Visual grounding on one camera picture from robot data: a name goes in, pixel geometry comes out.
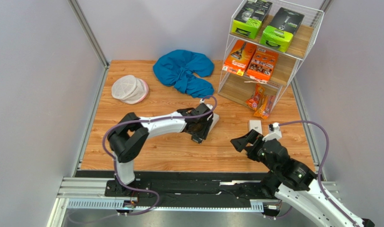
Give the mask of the white tall box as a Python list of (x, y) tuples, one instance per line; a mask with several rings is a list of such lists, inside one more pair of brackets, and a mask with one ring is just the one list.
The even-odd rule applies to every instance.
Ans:
[(215, 125), (217, 124), (217, 122), (219, 121), (220, 117), (218, 114), (214, 113), (213, 114), (213, 117), (212, 117), (212, 123), (211, 123), (211, 126), (210, 126), (210, 129), (208, 131), (208, 133), (210, 134), (210, 132), (212, 131), (212, 129), (215, 127)]
[(262, 134), (263, 130), (262, 130), (262, 122), (261, 122), (261, 120), (249, 120), (249, 122), (248, 122), (248, 130), (249, 131), (255, 130), (255, 131), (259, 132), (260, 134)]

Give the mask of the orange razor bag vertical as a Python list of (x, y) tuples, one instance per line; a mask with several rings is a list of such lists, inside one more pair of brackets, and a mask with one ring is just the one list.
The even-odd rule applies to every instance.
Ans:
[(276, 96), (264, 95), (260, 107), (257, 108), (253, 116), (268, 119), (273, 109), (275, 98)]

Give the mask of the orange razor bag horizontal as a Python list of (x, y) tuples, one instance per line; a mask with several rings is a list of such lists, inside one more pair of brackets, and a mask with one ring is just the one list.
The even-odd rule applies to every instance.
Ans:
[(265, 93), (265, 88), (260, 84), (256, 84), (255, 92), (248, 100), (245, 101), (246, 105), (250, 109), (256, 111), (257, 108), (259, 107), (259, 104), (261, 103), (264, 93)]

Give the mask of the orange razor box back side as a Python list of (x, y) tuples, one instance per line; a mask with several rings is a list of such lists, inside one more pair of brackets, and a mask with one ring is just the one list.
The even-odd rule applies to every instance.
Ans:
[(274, 73), (278, 57), (277, 52), (258, 47), (245, 74), (255, 81), (268, 83)]

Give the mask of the orange Gillette Fusion5 box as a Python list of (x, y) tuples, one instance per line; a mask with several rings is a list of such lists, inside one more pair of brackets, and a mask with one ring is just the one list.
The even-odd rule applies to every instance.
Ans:
[(256, 50), (256, 44), (238, 39), (225, 58), (222, 70), (243, 76)]

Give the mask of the black green Gillette Labs box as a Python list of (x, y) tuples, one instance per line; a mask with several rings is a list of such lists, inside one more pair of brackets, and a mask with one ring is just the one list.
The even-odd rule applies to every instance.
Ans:
[(304, 17), (304, 14), (280, 8), (264, 29), (260, 44), (280, 52), (286, 52)]

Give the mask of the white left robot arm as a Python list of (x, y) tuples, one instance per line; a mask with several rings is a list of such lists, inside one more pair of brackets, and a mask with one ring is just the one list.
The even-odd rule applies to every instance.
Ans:
[(148, 139), (170, 133), (187, 133), (192, 141), (201, 144), (219, 121), (214, 107), (200, 103), (196, 108), (178, 109), (156, 117), (126, 114), (103, 138), (109, 146), (103, 148), (114, 159), (115, 177), (123, 185), (135, 180), (134, 159)]

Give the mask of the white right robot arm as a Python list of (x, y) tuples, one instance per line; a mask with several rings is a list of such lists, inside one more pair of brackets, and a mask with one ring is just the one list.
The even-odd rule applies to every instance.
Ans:
[(260, 192), (286, 202), (319, 227), (373, 227), (374, 222), (350, 212), (329, 194), (317, 175), (305, 164), (290, 157), (281, 145), (281, 130), (271, 129), (263, 136), (255, 130), (231, 140), (238, 152), (268, 169)]

